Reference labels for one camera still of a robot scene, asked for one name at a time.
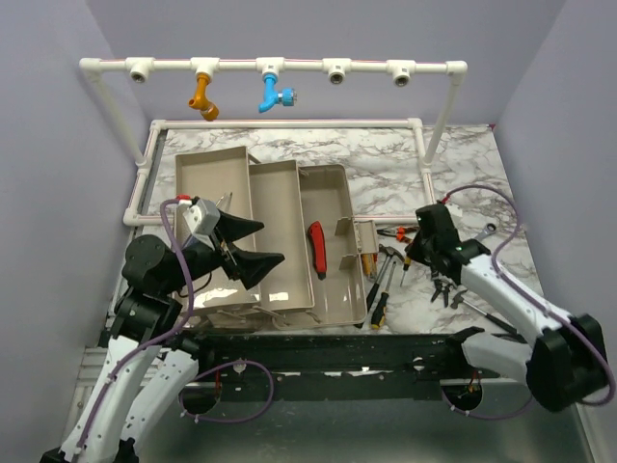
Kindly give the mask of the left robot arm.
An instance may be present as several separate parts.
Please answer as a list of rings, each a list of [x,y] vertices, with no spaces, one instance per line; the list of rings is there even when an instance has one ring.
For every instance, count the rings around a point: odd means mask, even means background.
[[[193,314],[193,282],[222,269],[245,288],[284,261],[280,253],[244,251],[236,241],[261,222],[222,211],[185,212],[193,241],[144,234],[125,251],[127,291],[115,307],[107,353],[88,403],[65,441],[44,462],[136,462],[145,438],[192,380],[206,379],[212,355],[183,326]]]

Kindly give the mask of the yellow black screwdriver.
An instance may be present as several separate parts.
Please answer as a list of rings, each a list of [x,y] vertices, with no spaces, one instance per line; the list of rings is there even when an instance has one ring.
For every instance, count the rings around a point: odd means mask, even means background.
[[[389,277],[385,286],[385,289],[381,292],[380,299],[377,302],[375,310],[371,316],[370,326],[373,330],[379,330],[386,318],[387,302],[389,299],[389,290],[391,286],[392,277],[396,268],[396,263],[393,262],[390,266]]]

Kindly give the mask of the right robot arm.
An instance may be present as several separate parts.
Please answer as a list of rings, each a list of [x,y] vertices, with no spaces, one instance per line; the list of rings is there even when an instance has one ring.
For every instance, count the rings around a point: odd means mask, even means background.
[[[476,368],[488,369],[526,385],[551,412],[584,403],[601,390],[612,400],[616,381],[598,320],[555,306],[501,268],[484,244],[461,240],[444,204],[419,208],[416,219],[410,259],[480,296],[524,339],[512,342],[484,331],[460,336],[460,344],[443,354],[450,375],[463,378]]]

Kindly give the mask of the blue handled screwdriver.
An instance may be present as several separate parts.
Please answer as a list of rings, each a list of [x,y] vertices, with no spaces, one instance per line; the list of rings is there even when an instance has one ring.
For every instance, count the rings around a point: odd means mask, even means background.
[[[227,212],[230,207],[231,200],[232,200],[232,193],[227,192],[219,199],[219,201],[216,203],[216,206],[220,210]]]

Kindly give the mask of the yellow short screwdriver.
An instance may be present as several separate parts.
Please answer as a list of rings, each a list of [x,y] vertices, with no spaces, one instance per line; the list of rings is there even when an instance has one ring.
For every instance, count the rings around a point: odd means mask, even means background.
[[[404,261],[403,261],[403,266],[402,266],[402,273],[401,273],[401,280],[400,280],[400,286],[404,285],[406,276],[408,274],[409,268],[411,266],[412,260],[409,257],[405,257]]]

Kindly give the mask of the claw hammer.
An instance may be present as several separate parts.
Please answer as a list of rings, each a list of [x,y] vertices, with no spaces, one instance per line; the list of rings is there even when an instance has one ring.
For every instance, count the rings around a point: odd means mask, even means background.
[[[379,245],[379,252],[381,254],[385,255],[385,260],[380,268],[380,270],[378,271],[377,277],[371,287],[371,289],[368,292],[368,295],[366,296],[366,308],[368,310],[370,310],[370,308],[372,307],[372,304],[376,298],[378,289],[380,287],[381,282],[383,281],[384,277],[385,277],[385,273],[389,267],[389,265],[391,263],[393,263],[394,261],[399,261],[400,263],[402,263],[404,261],[403,255],[396,250],[394,247],[392,246],[385,246],[380,244]]]

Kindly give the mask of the red utility knife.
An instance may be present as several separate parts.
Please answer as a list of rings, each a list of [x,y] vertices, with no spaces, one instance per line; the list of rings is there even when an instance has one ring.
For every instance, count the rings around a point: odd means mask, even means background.
[[[308,227],[308,242],[312,251],[312,266],[319,280],[327,277],[326,240],[322,225],[319,221]]]

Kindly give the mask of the brown translucent tool box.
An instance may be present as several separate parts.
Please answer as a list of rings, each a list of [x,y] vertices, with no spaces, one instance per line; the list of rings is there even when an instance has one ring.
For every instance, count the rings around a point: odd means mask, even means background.
[[[376,252],[377,241],[374,225],[355,219],[342,165],[255,163],[244,147],[180,154],[175,191],[215,203],[231,192],[227,213],[264,224],[237,246],[285,257],[251,289],[229,280],[222,269],[198,279],[190,327],[305,330],[364,321],[361,255]],[[326,240],[325,280],[312,266],[307,232],[315,221]]]

